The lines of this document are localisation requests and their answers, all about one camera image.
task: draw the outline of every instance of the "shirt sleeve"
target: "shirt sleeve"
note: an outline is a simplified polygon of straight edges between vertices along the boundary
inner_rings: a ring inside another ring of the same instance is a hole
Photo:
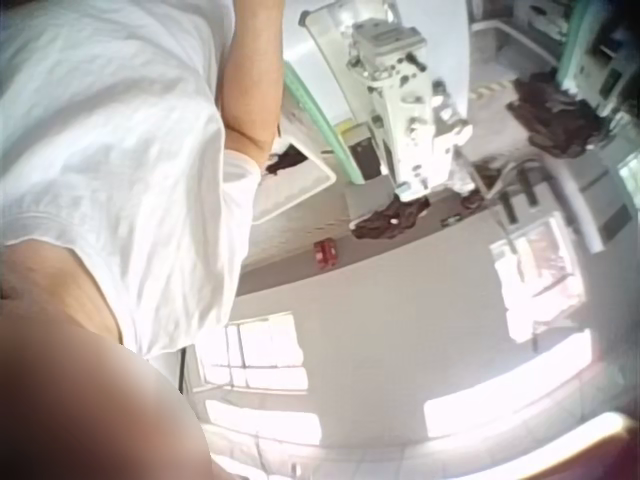
[[[253,204],[262,179],[260,167],[246,155],[225,150],[223,159],[225,228],[234,257],[244,259],[249,250]]]

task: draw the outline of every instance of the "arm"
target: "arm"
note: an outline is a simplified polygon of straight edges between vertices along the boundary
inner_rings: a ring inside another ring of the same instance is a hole
[[[284,0],[234,0],[236,30],[221,90],[225,148],[266,163],[284,88]]]

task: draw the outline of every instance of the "person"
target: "person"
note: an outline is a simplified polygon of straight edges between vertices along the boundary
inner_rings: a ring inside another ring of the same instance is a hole
[[[284,0],[14,3],[0,26],[0,354],[6,370],[17,335],[42,351],[14,373],[51,363],[71,385],[82,375],[64,365],[91,364],[100,342],[148,359],[227,322],[280,118]],[[118,355],[101,358],[126,370]],[[113,390],[104,408],[144,410],[135,382],[99,372],[77,388],[95,380]],[[97,408],[51,415],[93,435]],[[126,421],[112,420],[116,444]]]

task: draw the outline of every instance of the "white t-shirt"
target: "white t-shirt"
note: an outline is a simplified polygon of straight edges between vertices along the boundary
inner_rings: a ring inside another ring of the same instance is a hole
[[[73,249],[127,348],[226,323],[260,170],[215,105],[231,0],[55,0],[3,18],[0,229]]]

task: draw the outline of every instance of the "wall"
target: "wall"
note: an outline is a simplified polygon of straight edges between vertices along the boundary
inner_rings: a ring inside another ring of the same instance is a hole
[[[548,188],[538,192],[550,208]],[[517,200],[523,212],[523,200]],[[545,211],[529,212],[528,220]],[[507,332],[489,251],[500,239],[483,213],[342,270],[239,298],[234,319],[294,313],[310,387],[302,396],[225,392],[225,399],[253,408],[314,412],[325,446],[424,440],[426,400],[533,358],[530,345],[516,345]],[[577,320],[614,336],[635,317],[636,245],[637,229],[630,225],[602,254],[580,249],[589,300],[576,312]],[[548,337],[546,346],[553,341]],[[203,401],[216,395],[193,397],[201,418],[206,418]]]

